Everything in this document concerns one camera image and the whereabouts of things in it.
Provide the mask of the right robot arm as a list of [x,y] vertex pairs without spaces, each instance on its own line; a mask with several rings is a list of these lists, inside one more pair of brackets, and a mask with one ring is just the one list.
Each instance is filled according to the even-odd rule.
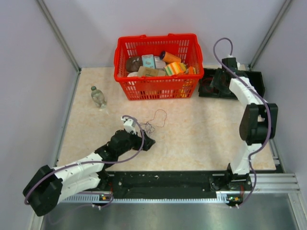
[[243,145],[237,156],[229,163],[224,184],[234,190],[246,181],[251,169],[253,156],[266,145],[267,133],[272,139],[276,131],[278,106],[267,103],[251,85],[243,71],[238,70],[236,58],[229,55],[222,59],[223,66],[216,70],[211,87],[216,88],[223,96],[234,95],[245,109],[239,125],[239,135]]

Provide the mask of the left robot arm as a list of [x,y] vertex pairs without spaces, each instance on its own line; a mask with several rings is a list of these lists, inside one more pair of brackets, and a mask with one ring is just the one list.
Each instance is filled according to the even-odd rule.
[[116,164],[121,155],[130,150],[148,151],[154,144],[155,140],[144,131],[118,130],[109,142],[78,161],[39,168],[23,190],[24,202],[40,217],[69,196],[88,189],[104,190],[109,183],[105,170]]

